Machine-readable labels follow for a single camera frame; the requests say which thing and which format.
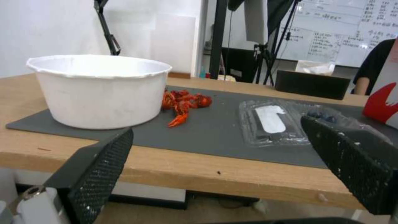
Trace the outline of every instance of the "clear plastic tray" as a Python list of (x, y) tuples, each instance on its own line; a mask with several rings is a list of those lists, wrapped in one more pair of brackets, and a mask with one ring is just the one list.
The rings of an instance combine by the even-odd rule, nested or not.
[[(256, 110), (270, 106), (278, 106), (284, 112), (284, 114), (277, 114), (285, 126), (283, 132), (267, 132), (263, 128), (261, 118)], [(299, 116), (299, 114), (297, 111), (291, 111), (288, 104), (276, 100), (245, 101), (239, 105), (239, 115), (243, 136), (249, 146), (308, 144), (304, 131), (296, 122), (297, 117), (295, 116)]]
[[(269, 110), (273, 106), (277, 106), (277, 110), (282, 112), (274, 113), (273, 110)], [(267, 113), (264, 115), (263, 111), (265, 109), (267, 113), (271, 111), (270, 116), (267, 116)], [(239, 105), (239, 117), (244, 141), (250, 147), (310, 144), (304, 130), (301, 128), (300, 119), (303, 115), (323, 119), (345, 128), (367, 130), (392, 144), (386, 136), (371, 126), (360, 123), (354, 118), (345, 117), (339, 111), (326, 106), (299, 104), (285, 100), (250, 100), (244, 101)], [(285, 128), (280, 128), (280, 122), (283, 123)], [(273, 124), (278, 125), (278, 128), (269, 128)]]

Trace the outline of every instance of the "black shirt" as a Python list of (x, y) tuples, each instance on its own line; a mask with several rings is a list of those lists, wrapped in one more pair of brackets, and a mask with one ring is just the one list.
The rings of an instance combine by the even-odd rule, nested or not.
[(353, 82), (356, 84), (357, 80), (361, 77), (369, 78), (370, 81), (368, 89), (366, 90), (366, 95), (370, 95), (394, 42), (395, 39), (380, 42), (373, 48), (359, 68)]

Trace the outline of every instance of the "laptop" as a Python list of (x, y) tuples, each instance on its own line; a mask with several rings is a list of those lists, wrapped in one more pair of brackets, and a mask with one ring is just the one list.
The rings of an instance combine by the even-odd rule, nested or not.
[(281, 92), (342, 100), (350, 81), (341, 77), (278, 70), (275, 89)]

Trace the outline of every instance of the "plastic packaging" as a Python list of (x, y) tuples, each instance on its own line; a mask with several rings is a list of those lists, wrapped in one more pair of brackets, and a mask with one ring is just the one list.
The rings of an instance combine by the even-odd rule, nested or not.
[(335, 64), (332, 62), (302, 61), (296, 65), (296, 72), (304, 72), (318, 75), (332, 75)]
[[(249, 146), (308, 144), (304, 131), (297, 124), (298, 112), (282, 101), (244, 101), (239, 105), (239, 115), (243, 136)], [(278, 117), (284, 127), (274, 121)], [(276, 132), (264, 128), (268, 122), (276, 123), (278, 127), (271, 128)]]
[(244, 141), (250, 147), (310, 144), (300, 123), (303, 115), (323, 119), (345, 128), (366, 130), (392, 144), (386, 136), (371, 126), (326, 106), (285, 100), (250, 100), (239, 105)]

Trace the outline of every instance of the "red and white box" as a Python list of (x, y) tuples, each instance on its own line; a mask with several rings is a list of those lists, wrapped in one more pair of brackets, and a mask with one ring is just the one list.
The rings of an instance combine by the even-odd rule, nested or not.
[(384, 63), (363, 115), (398, 129), (398, 39)]

